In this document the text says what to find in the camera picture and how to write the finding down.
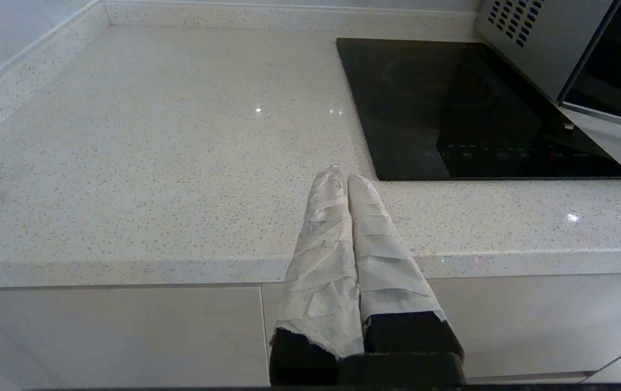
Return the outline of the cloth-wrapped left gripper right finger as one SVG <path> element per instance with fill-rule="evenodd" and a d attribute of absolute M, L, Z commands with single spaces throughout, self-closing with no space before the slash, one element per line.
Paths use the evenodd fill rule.
<path fill-rule="evenodd" d="M 348 176 L 347 185 L 367 351 L 462 355 L 442 305 L 377 189 L 359 175 Z"/>

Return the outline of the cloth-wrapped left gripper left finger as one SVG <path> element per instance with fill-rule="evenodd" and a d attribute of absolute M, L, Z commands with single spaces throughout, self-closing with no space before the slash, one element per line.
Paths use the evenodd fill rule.
<path fill-rule="evenodd" d="M 364 352 L 347 181 L 333 165 L 310 188 L 286 270 L 269 379 L 273 386 L 336 384 L 342 360 Z"/>

